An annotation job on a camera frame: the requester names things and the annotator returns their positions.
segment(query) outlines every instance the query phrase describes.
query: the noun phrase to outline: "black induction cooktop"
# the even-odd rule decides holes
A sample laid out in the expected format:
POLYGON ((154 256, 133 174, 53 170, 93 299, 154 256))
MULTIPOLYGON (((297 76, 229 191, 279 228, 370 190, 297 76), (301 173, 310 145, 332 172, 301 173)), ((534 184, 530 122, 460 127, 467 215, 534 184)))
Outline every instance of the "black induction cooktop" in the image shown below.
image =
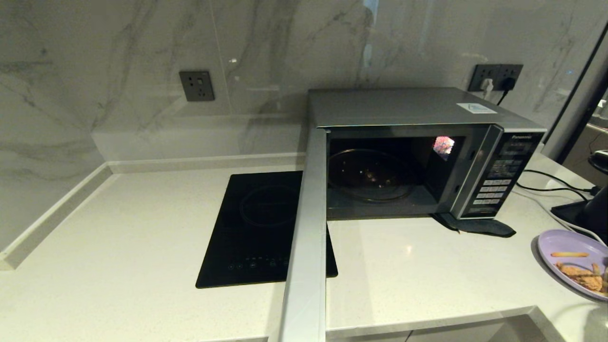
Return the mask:
MULTIPOLYGON (((197 288, 287 279, 302 171, 230 176, 197 288)), ((338 274, 327 233, 326 273, 338 274)))

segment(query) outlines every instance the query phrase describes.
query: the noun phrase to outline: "power cord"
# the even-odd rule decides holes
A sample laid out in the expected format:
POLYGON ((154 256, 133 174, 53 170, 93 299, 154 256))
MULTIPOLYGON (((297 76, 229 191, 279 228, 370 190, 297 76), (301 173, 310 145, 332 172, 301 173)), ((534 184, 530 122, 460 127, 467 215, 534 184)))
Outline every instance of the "power cord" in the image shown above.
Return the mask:
POLYGON ((521 192, 519 192, 519 191, 515 191, 515 190, 512 190, 511 192, 512 192, 512 193, 514 193, 514 194, 518 194, 518 195, 520 195, 520 196, 523 196, 523 197, 526 197, 526 198, 529 198, 529 199, 531 199, 531 200, 535 201, 535 202, 536 202, 536 203, 537 203, 539 206, 541 206, 541 208, 542 208, 542 209, 543 209, 545 212, 547 212, 547 213, 549 214, 549 216, 551 216, 553 219, 555 219, 557 222, 559 222, 559 223, 560 223, 562 226, 566 227, 566 229, 571 230, 571 231, 577 230, 577 231, 585 232, 585 233, 589 234, 590 236, 592 236, 592 237, 593 237, 595 240, 597 240, 599 243, 601 243, 602 245, 606 246, 606 244, 604 243, 604 241, 602 241, 602 239, 601 239, 601 238, 600 238, 600 237, 599 237, 597 234, 595 234, 594 232, 592 232, 592 231, 590 231, 590 230, 588 230, 588 229, 585 229, 585 228, 583 228, 583 227, 580 227, 580 226, 577 226, 577 225, 573 225, 572 223, 570 223, 570 222, 568 222, 568 221, 564 221, 564 220, 562 220, 561 218, 559 218, 559 217, 555 216, 555 215, 554 215, 554 213, 552 213, 552 212, 551 212, 551 210, 547 209, 547 208, 546 208, 544 205, 542 205, 542 203, 541 203, 539 200, 537 200, 536 198, 534 198, 534 197, 532 197, 532 196, 529 196, 529 195, 526 195, 526 194, 523 194, 523 193, 521 193, 521 192))
POLYGON ((593 150, 591 148, 591 145, 593 145, 593 143, 599 138, 599 136, 601 136, 603 133, 608 133, 608 130, 604 129, 604 128, 600 128, 601 131, 599 131, 598 135, 595 136, 595 138, 593 138, 593 140, 591 140, 591 142, 589 143, 589 154, 592 155, 593 154, 593 150))
POLYGON ((502 102, 502 100, 505 99, 506 95, 513 90, 513 88, 515 88, 515 79, 512 77, 508 77, 506 78, 503 82, 502 82, 502 88, 505 90, 505 92, 502 93, 502 97, 500 98, 500 100, 498 101, 498 103, 496 104, 497 106, 500 105, 500 103, 502 102))
POLYGON ((579 187, 574 187, 574 186, 572 186, 572 185, 570 185, 570 184, 566 183, 564 180, 561 180, 561 179, 559 179, 559 178, 555 177, 554 175, 550 175, 549 173, 542 172, 542 171, 537 171, 537 170, 524 170, 523 172, 532 172, 532 173, 538 173, 538 174, 543 175, 543 176, 547 176, 547 177, 552 178, 552 179, 554 179, 554 180, 556 180, 556 181, 559 181, 559 182, 560 182, 560 183, 562 183, 563 185, 565 185, 565 186, 567 186, 567 187, 569 187, 569 188, 571 188, 571 189, 573 189, 573 190, 578 190, 578 191, 582 191, 582 192, 588 192, 588 193, 589 193, 590 195, 592 195, 592 196, 597 195, 597 194, 598 194, 598 192, 599 192, 599 191, 602 189, 602 188, 601 188, 601 187, 599 187, 599 186, 593 186, 593 187, 592 187, 592 188, 590 188, 590 189, 581 189, 581 188, 579 188, 579 187))
POLYGON ((553 175, 550 175, 548 173, 545 173, 545 172, 541 172, 541 171, 537 171, 537 170, 524 170, 523 172, 533 172, 533 173, 539 173, 541 175, 549 176, 550 178, 553 178, 554 180, 560 181, 561 183, 563 183, 567 187, 556 187, 554 189, 539 189, 539 188, 536 188, 536 187, 523 186, 523 185, 519 184, 519 182, 516 182, 515 184, 517 186, 521 187, 522 189, 533 190, 533 191, 542 191, 542 192, 548 192, 548 191, 572 191, 575 194, 579 195, 582 198, 582 200, 585 201, 585 202, 588 202, 589 200, 585 196, 583 196, 579 191, 588 192, 588 193, 593 194, 593 195, 595 195, 595 194, 597 194, 599 192, 599 190, 595 189, 596 187, 593 187, 591 189, 580 189, 580 188, 577 188, 577 187, 573 187, 570 184, 566 183, 565 181, 560 180, 559 178, 557 178, 557 177, 555 177, 553 175))

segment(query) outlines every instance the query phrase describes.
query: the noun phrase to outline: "marble wall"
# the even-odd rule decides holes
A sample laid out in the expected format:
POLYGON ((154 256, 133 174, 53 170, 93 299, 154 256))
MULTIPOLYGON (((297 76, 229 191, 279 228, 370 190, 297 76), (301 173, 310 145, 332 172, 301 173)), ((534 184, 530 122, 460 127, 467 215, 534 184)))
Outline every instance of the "marble wall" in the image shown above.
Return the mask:
POLYGON ((307 89, 466 89, 479 63, 523 63, 503 105, 550 128, 608 21, 605 0, 36 0, 33 9, 109 161, 295 152, 307 89), (185 101, 178 71, 189 69, 210 71, 214 102, 185 101))
POLYGON ((0 0, 0 251, 103 162, 30 9, 0 0))

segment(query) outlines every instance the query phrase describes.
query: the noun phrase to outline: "gray wall socket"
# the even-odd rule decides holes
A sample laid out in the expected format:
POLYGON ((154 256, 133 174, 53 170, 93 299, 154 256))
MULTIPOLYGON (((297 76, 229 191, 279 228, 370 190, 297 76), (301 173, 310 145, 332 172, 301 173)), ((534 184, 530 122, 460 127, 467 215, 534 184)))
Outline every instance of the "gray wall socket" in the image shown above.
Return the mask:
POLYGON ((512 77, 517 83, 523 64, 478 64, 475 66, 468 91, 483 91, 484 79, 492 79, 494 91, 504 91, 503 82, 512 77))
POLYGON ((180 71, 179 78, 189 102, 215 100, 208 71, 180 71))

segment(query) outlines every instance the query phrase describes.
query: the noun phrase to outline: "oven mitt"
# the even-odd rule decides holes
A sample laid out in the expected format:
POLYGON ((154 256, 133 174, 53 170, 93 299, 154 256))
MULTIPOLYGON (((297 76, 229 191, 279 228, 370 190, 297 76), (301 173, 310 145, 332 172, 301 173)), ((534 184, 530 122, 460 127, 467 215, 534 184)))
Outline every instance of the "oven mitt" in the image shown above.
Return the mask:
POLYGON ((487 218, 476 220, 456 220, 454 216, 448 212, 431 214, 430 216, 447 229, 451 229, 453 231, 474 232, 477 234, 486 234, 499 237, 511 237, 516 233, 516 231, 506 224, 487 218))

